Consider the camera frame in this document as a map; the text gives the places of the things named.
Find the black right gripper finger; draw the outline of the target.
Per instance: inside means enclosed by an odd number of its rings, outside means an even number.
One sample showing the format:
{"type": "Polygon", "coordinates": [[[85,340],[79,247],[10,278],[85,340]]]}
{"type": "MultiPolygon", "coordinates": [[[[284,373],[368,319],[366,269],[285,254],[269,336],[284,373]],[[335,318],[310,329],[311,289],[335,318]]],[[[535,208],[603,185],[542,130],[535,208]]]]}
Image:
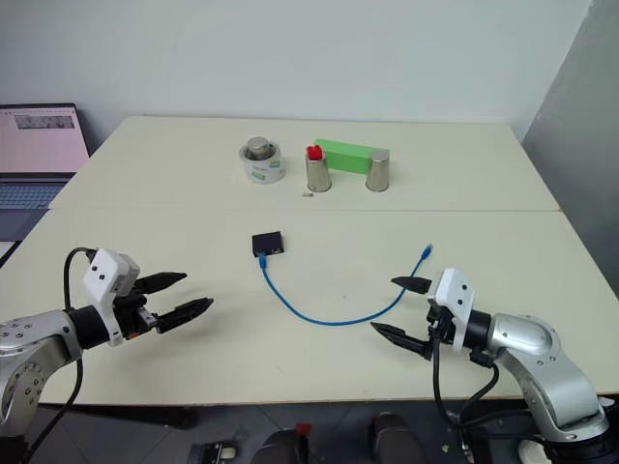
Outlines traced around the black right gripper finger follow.
{"type": "Polygon", "coordinates": [[[405,291],[419,295],[425,295],[430,288],[430,280],[424,277],[397,276],[392,278],[391,282],[405,291]]]}
{"type": "Polygon", "coordinates": [[[431,342],[409,336],[403,329],[384,324],[371,322],[370,325],[392,344],[413,352],[427,361],[431,360],[431,342]]]}

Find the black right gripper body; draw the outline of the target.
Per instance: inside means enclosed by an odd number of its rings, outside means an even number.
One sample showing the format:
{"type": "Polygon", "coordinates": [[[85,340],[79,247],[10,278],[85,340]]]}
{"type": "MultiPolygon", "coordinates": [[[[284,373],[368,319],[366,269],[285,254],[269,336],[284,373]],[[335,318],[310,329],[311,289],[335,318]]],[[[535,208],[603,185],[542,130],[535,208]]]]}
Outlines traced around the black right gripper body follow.
{"type": "Polygon", "coordinates": [[[425,351],[427,361],[432,359],[436,343],[447,345],[454,343],[456,326],[453,322],[454,314],[450,311],[450,304],[455,285],[455,273],[439,273],[429,284],[427,290],[429,340],[425,351]]]}

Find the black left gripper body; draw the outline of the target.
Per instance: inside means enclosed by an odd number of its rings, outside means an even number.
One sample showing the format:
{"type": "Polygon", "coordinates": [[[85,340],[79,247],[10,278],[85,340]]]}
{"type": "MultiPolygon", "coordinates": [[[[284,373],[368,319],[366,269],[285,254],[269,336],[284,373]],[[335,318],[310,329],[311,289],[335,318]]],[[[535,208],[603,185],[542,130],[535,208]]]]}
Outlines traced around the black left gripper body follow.
{"type": "Polygon", "coordinates": [[[137,281],[126,296],[114,298],[113,312],[125,339],[133,339],[157,327],[158,316],[145,308],[146,296],[154,292],[151,284],[137,281]]]}

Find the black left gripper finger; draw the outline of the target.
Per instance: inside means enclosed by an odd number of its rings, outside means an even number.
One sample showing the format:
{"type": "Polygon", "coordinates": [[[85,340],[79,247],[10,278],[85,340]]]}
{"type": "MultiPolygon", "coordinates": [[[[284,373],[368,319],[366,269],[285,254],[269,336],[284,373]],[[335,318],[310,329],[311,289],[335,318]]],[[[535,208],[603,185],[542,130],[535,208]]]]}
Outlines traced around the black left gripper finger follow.
{"type": "Polygon", "coordinates": [[[138,295],[151,295],[169,288],[187,276],[186,273],[177,272],[161,272],[143,276],[135,281],[133,291],[138,295]]]}
{"type": "Polygon", "coordinates": [[[176,306],[164,315],[156,316],[156,330],[159,334],[167,333],[202,315],[214,302],[205,297],[176,306]]]}

